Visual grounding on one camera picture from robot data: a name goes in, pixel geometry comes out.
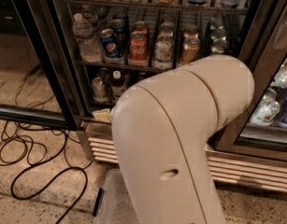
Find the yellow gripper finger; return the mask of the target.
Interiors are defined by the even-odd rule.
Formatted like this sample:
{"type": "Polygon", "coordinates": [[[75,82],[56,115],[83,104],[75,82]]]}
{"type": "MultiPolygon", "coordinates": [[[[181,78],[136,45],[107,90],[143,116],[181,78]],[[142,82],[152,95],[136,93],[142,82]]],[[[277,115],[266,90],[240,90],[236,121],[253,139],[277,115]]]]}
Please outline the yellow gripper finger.
{"type": "Polygon", "coordinates": [[[111,122],[111,110],[109,108],[96,110],[92,113],[93,117],[99,121],[111,122]]]}

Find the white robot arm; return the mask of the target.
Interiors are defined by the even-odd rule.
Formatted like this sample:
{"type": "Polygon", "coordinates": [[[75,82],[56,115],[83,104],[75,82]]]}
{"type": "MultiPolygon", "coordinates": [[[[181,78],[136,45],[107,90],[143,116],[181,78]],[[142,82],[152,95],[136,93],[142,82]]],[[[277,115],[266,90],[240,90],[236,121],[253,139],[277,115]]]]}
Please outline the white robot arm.
{"type": "Polygon", "coordinates": [[[226,224],[208,139],[250,105],[250,69],[211,55],[130,87],[111,113],[113,145],[140,224],[226,224]]]}

